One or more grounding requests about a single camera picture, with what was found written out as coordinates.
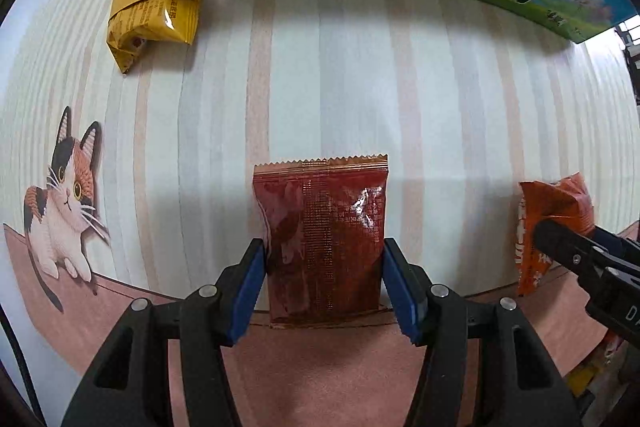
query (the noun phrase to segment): blue object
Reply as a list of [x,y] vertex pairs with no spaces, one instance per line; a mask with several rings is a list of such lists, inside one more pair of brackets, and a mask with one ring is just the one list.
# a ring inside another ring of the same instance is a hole
[[254,258],[246,272],[246,277],[242,281],[233,303],[229,330],[226,333],[226,336],[233,344],[246,333],[249,327],[249,321],[254,312],[264,276],[264,245],[260,242],[260,248],[255,251]]
[[416,343],[420,337],[420,324],[427,312],[426,302],[419,303],[414,299],[398,263],[386,244],[382,253],[382,279],[402,334],[408,336],[412,343]]

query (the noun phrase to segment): black cable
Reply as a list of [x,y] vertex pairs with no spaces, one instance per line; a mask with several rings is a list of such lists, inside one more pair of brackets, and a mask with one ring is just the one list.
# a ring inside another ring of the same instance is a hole
[[42,414],[42,409],[40,408],[40,402],[38,401],[38,396],[36,395],[36,390],[33,386],[31,375],[29,374],[27,361],[24,359],[24,354],[20,349],[20,344],[18,343],[18,339],[15,336],[15,333],[13,328],[11,327],[11,324],[9,324],[9,319],[4,314],[4,310],[2,309],[2,304],[0,304],[0,323],[2,324],[2,329],[4,330],[4,334],[9,340],[11,349],[14,350],[15,361],[18,363],[18,369],[20,369],[20,374],[22,375],[22,381],[24,382],[24,386],[27,389],[29,402],[31,402],[31,409],[33,410],[34,415],[36,415],[36,418],[40,420],[42,424],[46,427],[47,423],[44,420],[44,415]]

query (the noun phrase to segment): yellow snack packet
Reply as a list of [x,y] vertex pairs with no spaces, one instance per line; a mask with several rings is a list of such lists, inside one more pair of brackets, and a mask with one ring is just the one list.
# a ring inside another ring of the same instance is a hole
[[192,44],[200,0],[113,0],[107,44],[126,73],[147,40]]

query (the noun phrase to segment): cat tail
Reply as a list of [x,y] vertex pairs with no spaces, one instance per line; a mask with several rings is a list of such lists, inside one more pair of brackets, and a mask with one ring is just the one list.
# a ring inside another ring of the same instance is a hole
[[42,287],[45,295],[51,301],[51,304],[53,304],[60,313],[64,313],[65,311],[64,311],[64,308],[62,307],[62,302],[60,302],[60,299],[58,299],[58,296],[55,293],[53,293],[53,290],[47,286],[47,283],[44,282],[44,280],[42,279],[42,275],[40,275],[40,270],[38,270],[38,267],[36,266],[36,260],[33,258],[33,251],[31,251],[29,233],[26,230],[24,231],[24,238],[27,240],[27,251],[29,252],[29,259],[31,259],[31,266],[33,266],[33,271],[36,272],[36,279],[38,279],[40,286]]

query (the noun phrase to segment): cat head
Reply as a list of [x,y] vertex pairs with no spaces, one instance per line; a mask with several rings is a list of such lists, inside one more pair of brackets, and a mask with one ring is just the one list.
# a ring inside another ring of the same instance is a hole
[[65,107],[58,126],[47,184],[66,222],[77,232],[89,227],[95,214],[94,171],[100,142],[100,124],[92,123],[78,141],[71,136],[71,109]]

